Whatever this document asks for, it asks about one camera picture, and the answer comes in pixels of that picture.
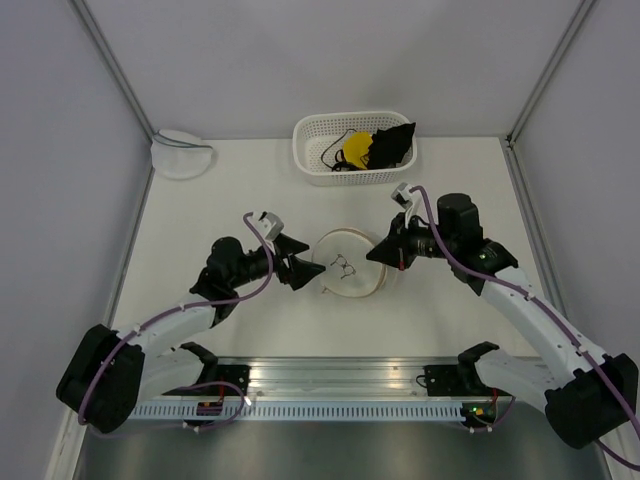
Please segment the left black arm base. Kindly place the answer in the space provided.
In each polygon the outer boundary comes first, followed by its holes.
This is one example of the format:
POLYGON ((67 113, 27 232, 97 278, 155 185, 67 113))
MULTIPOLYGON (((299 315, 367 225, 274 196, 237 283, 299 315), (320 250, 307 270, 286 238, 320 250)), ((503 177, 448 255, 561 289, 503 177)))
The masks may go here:
POLYGON ((251 370, 249 365, 221 364, 214 353, 195 342, 181 344, 177 352, 188 352, 197 359, 197 363, 201 366, 199 375, 193 382, 164 392, 163 396, 218 396, 219 398, 239 396, 235 389, 220 385, 220 382, 233 384, 243 394, 247 394, 251 370))

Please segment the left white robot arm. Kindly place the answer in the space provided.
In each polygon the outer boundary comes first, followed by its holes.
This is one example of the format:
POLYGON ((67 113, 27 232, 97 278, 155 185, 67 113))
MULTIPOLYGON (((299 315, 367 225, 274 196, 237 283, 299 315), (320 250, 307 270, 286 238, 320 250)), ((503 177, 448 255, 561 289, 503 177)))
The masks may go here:
POLYGON ((299 257, 308 248, 285 234, 249 251, 234 237, 216 240, 183 303, 127 329, 90 328, 56 387, 56 398, 80 423, 107 434, 138 404, 159 395, 186 388, 209 395, 218 384, 218 359, 192 336, 228 318, 244 299, 241 287, 277 279, 299 290, 318 277, 325 266, 299 257))

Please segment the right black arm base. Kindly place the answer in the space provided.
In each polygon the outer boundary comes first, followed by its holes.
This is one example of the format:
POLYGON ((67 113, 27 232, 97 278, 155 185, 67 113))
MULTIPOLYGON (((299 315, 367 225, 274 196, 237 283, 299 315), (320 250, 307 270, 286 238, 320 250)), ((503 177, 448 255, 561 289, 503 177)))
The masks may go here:
POLYGON ((424 365, 415 381, 433 398, 512 397, 509 392, 484 384, 477 372, 477 362, 495 351, 501 351, 498 345, 481 342, 458 354, 453 363, 424 365))

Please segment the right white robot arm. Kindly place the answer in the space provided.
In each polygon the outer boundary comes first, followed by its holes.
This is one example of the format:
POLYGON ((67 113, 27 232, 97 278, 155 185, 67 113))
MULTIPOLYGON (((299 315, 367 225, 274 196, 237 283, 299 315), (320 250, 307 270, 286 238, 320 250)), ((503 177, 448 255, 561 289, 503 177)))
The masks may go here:
POLYGON ((510 394, 540 411, 575 449, 625 423, 639 427, 638 366, 626 354, 608 354, 535 293, 517 259, 485 236, 469 195, 450 193, 431 204, 423 187, 402 183, 391 197, 403 210, 367 259, 399 271, 419 257, 446 260, 453 275, 501 313, 544 363, 536 367, 481 343, 458 357, 456 381, 463 392, 495 388, 510 394))

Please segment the white mesh laundry bag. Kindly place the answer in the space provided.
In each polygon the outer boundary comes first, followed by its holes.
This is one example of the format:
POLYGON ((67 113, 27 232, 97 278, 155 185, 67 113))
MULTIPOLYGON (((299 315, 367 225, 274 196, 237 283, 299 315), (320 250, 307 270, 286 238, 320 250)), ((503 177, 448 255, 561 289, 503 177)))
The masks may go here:
POLYGON ((352 227, 334 229, 322 236, 311 251, 312 262, 325 267, 318 276, 321 293, 363 299, 390 290, 397 272, 366 258, 381 241, 377 234, 352 227))

